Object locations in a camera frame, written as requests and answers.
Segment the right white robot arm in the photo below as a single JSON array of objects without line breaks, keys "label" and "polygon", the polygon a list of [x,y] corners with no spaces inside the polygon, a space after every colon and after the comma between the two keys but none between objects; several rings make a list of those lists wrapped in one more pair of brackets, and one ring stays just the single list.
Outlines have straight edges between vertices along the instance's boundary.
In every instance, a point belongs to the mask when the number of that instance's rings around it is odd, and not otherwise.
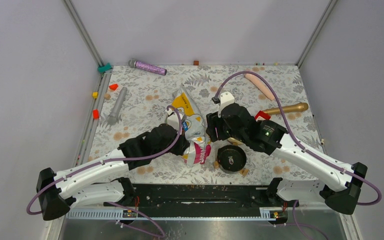
[{"label": "right white robot arm", "polygon": [[366,165],[331,158],[294,137],[282,125],[271,120],[255,120],[237,103],[226,106],[221,112],[207,114],[206,121],[206,133],[212,142],[234,138],[255,152],[284,159],[316,178],[292,181],[275,177],[266,191],[271,205],[320,202],[341,214],[354,213],[368,170]]}]

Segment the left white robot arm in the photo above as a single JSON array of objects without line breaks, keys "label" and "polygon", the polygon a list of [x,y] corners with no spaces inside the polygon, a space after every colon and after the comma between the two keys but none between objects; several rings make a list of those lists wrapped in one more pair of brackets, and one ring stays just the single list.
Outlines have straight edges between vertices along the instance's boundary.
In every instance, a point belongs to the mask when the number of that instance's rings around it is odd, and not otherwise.
[{"label": "left white robot arm", "polygon": [[48,167],[39,172],[36,195],[27,206],[38,200],[43,220],[51,221],[80,206],[120,202],[124,206],[135,200],[135,190],[127,177],[105,181],[115,174],[124,174],[151,163],[164,154],[182,156],[190,142],[182,130],[160,124],[151,131],[121,143],[102,157],[66,170]]}]

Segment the cat print pet food bag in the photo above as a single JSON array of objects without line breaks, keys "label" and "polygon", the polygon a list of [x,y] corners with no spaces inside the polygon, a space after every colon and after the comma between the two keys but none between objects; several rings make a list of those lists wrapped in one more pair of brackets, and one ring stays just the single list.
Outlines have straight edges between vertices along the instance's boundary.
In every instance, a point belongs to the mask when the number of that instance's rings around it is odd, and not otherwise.
[{"label": "cat print pet food bag", "polygon": [[204,116],[184,85],[173,94],[172,106],[182,117],[182,127],[189,147],[183,151],[182,159],[188,167],[203,165],[211,153],[211,141],[205,130]]}]

